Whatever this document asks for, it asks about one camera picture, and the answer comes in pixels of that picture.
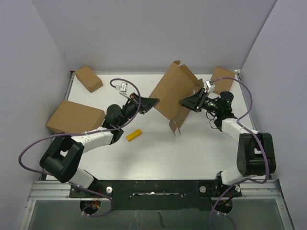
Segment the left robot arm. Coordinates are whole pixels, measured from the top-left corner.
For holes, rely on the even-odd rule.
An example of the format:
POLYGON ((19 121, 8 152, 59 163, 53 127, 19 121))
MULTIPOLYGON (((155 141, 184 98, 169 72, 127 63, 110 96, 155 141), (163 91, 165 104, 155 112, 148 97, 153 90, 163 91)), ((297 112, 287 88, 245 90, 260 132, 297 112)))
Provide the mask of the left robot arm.
POLYGON ((80 136, 55 137, 39 165, 61 183, 80 187, 87 197, 97 192, 96 178, 79 167, 81 157, 93 149, 116 143, 123 134, 122 127, 138 113, 145 114, 160 102, 158 98, 144 98, 132 93, 123 106, 112 104, 107 108, 101 127, 80 136))

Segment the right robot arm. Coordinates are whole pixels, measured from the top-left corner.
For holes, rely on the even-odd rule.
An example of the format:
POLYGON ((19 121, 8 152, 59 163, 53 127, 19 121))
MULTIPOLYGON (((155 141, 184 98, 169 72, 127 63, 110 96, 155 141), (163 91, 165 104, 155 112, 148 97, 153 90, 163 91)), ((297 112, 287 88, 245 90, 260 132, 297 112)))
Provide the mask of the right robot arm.
POLYGON ((249 129, 240 123, 232 111, 234 96, 231 92, 223 91, 214 99, 208 95, 206 89, 201 89, 180 100, 180 104, 194 112, 206 110, 215 118, 216 129, 228 134, 238 143, 236 164, 220 173, 221 179, 213 184, 214 192, 224 196, 233 184, 244 181, 259 184, 267 182, 269 174, 276 169, 271 134, 249 129))

